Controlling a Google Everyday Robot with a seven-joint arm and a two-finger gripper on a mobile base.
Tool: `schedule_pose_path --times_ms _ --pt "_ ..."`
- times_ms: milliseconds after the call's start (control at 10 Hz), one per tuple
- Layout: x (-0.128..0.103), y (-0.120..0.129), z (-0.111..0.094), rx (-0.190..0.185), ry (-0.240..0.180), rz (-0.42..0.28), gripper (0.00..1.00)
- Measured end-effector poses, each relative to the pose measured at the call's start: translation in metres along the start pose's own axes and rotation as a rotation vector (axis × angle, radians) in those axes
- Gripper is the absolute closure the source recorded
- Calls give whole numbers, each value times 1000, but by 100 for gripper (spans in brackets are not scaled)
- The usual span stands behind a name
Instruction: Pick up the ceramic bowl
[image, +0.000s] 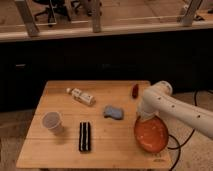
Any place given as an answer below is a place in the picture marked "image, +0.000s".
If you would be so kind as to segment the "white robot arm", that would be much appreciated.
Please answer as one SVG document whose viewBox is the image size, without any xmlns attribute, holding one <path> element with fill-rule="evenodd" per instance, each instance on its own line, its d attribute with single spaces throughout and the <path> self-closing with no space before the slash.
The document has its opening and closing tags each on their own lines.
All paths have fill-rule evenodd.
<svg viewBox="0 0 213 171">
<path fill-rule="evenodd" d="M 145 120 L 159 111 L 165 112 L 198 132 L 213 139 L 213 112 L 172 97 L 173 88 L 167 81 L 159 81 L 144 89 L 137 114 Z"/>
</svg>

